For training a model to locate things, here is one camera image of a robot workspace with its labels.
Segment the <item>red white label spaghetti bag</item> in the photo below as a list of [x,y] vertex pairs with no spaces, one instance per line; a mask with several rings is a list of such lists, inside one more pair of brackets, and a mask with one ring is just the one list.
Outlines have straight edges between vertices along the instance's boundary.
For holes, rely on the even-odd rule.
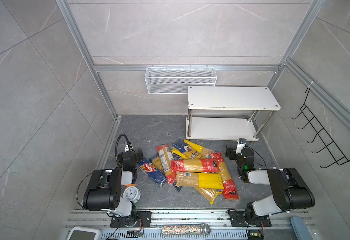
[[169,145],[161,145],[157,147],[159,158],[164,169],[164,174],[169,184],[173,184],[176,181],[176,177],[171,170],[171,162],[174,160],[172,153],[169,149]]

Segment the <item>yellow clear spaghetti bag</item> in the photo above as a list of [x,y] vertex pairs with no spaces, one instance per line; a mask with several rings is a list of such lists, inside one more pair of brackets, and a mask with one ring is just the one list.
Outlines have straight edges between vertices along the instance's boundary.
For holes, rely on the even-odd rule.
[[177,187],[193,187],[222,190],[223,180],[215,173],[177,172]]

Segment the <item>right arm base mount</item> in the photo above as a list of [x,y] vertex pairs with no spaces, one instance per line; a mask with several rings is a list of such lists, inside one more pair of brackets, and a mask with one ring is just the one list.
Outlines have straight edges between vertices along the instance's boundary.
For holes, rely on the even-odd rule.
[[229,209],[227,211],[232,227],[271,227],[271,220],[268,216],[259,217],[251,211]]

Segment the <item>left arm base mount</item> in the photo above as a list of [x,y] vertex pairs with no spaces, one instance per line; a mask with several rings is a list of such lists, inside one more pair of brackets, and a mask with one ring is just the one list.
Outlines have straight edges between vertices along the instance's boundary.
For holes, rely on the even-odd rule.
[[127,217],[117,217],[113,215],[111,218],[111,228],[149,228],[152,219],[152,212],[150,211],[138,211],[132,213]]

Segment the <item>red horizontal spaghetti bag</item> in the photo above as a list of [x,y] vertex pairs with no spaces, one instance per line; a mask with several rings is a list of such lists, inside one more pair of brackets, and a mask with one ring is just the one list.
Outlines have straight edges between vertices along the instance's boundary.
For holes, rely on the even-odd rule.
[[218,161],[213,159],[187,159],[171,162],[173,172],[218,173]]

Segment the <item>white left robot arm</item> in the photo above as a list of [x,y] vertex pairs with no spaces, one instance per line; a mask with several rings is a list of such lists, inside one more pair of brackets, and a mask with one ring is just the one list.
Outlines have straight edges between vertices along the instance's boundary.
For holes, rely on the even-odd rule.
[[122,196],[122,186],[137,180],[137,163],[143,159],[126,134],[118,136],[115,144],[117,167],[94,170],[85,176],[76,190],[76,202],[87,211],[104,211],[111,217],[111,227],[135,227],[140,224],[135,203]]

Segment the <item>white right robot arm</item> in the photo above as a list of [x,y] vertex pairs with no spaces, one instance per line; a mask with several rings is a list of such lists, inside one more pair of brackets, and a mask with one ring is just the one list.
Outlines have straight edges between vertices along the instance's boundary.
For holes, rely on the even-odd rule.
[[268,185],[272,194],[258,201],[249,202],[244,220],[251,226],[259,224],[267,216],[291,210],[312,208],[315,197],[295,168],[256,169],[255,154],[250,147],[241,150],[226,148],[225,156],[237,163],[240,179],[247,184]]

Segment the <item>red end long spaghetti bag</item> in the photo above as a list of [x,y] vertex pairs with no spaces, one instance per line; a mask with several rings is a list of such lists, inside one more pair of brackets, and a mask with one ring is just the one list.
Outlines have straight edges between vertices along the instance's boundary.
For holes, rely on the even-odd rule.
[[226,162],[221,153],[211,153],[212,159],[217,160],[220,169],[220,175],[223,182],[223,196],[226,200],[239,200],[238,191],[235,183],[229,173]]

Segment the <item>yellow Stature spaghetti bag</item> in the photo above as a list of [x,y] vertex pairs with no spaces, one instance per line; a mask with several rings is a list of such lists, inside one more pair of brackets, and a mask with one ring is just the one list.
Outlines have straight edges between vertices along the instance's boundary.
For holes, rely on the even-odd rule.
[[216,198],[222,194],[222,192],[216,190],[216,189],[207,189],[207,188],[199,188],[194,187],[194,189],[201,194],[209,203],[210,205],[213,205]]

